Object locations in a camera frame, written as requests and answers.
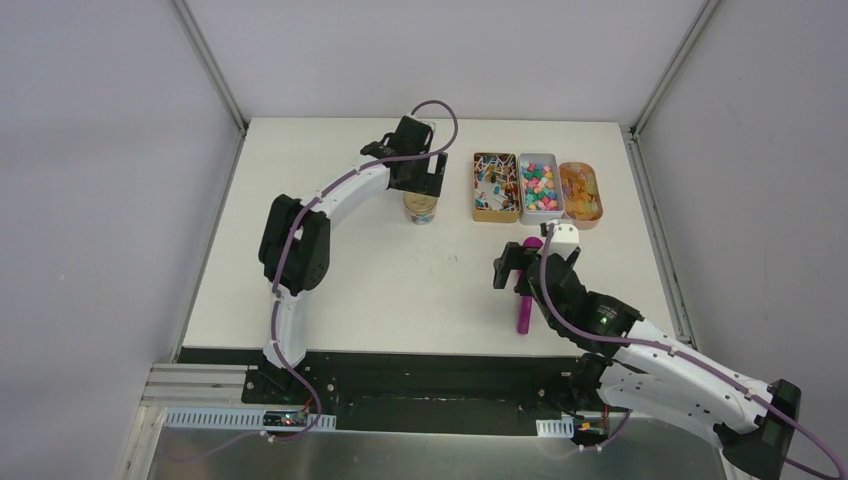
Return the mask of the gold jar lid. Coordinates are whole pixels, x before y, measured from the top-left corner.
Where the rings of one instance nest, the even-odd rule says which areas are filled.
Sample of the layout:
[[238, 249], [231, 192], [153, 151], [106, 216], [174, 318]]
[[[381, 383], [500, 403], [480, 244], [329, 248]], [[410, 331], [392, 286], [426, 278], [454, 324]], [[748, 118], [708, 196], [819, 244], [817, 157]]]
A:
[[438, 198], [419, 193], [405, 192], [403, 202], [407, 210], [416, 214], [423, 214], [424, 212], [435, 209]]

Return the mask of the clear plastic jar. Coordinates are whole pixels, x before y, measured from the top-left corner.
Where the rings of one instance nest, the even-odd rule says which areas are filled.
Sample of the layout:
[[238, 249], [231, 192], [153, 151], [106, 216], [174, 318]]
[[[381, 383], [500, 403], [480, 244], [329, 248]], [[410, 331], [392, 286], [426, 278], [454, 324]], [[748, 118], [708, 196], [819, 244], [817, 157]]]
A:
[[425, 225], [435, 218], [438, 198], [406, 192], [403, 204], [407, 218], [416, 225]]

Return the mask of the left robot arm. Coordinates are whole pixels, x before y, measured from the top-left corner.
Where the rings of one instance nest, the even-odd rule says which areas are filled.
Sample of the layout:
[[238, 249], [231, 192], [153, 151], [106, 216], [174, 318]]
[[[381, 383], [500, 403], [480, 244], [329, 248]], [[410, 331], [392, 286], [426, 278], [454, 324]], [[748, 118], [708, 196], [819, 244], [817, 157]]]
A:
[[273, 200], [258, 259], [271, 294], [263, 354], [276, 367], [266, 389], [279, 403], [293, 404], [304, 394], [305, 378], [291, 367], [306, 354], [307, 300], [329, 270], [333, 228], [387, 190], [439, 196], [448, 154], [431, 148], [434, 133], [432, 123], [406, 115], [329, 185], [302, 198], [281, 194]]

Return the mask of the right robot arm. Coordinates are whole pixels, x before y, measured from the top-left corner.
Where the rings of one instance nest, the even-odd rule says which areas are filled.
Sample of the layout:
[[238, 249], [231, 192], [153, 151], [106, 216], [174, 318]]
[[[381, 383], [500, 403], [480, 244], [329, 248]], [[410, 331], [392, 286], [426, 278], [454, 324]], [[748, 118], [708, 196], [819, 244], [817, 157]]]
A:
[[583, 410], [599, 403], [646, 413], [718, 448], [734, 467], [758, 479], [783, 472], [801, 391], [787, 380], [766, 383], [736, 372], [667, 335], [637, 309], [589, 291], [568, 257], [539, 247], [505, 245], [493, 262], [493, 286], [510, 274], [549, 327], [584, 354], [567, 386]]

